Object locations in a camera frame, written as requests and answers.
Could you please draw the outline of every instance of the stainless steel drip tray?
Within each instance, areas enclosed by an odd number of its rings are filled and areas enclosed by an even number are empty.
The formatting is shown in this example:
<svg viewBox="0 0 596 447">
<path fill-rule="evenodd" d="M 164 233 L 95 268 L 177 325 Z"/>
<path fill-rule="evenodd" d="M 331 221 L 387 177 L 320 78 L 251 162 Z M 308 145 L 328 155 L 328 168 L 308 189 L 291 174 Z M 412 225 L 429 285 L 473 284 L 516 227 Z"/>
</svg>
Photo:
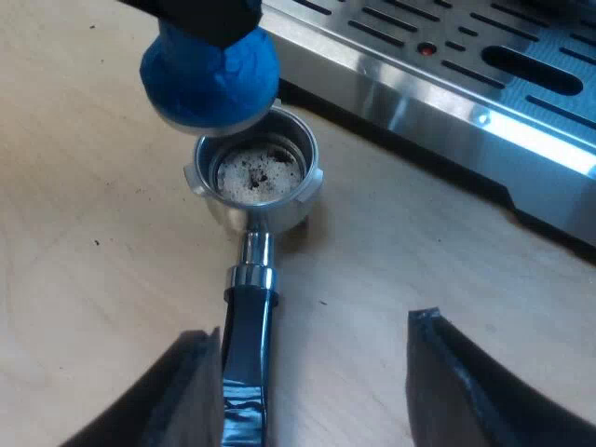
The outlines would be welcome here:
<svg viewBox="0 0 596 447">
<path fill-rule="evenodd" d="M 518 210 L 596 247 L 596 9 L 265 3 L 285 80 L 505 185 Z"/>
</svg>

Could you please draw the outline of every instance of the portafilter basket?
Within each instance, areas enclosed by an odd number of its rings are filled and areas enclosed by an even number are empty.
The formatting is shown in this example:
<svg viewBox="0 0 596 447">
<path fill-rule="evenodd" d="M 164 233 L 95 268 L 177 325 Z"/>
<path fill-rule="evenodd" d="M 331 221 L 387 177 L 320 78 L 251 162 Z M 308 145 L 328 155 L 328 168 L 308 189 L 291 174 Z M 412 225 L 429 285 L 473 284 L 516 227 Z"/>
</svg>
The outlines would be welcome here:
<svg viewBox="0 0 596 447">
<path fill-rule="evenodd" d="M 217 222 L 243 235 L 225 291 L 222 445 L 265 445 L 274 235 L 312 208 L 323 183 L 317 142 L 300 118 L 274 106 L 249 129 L 199 139 L 184 175 Z"/>
</svg>

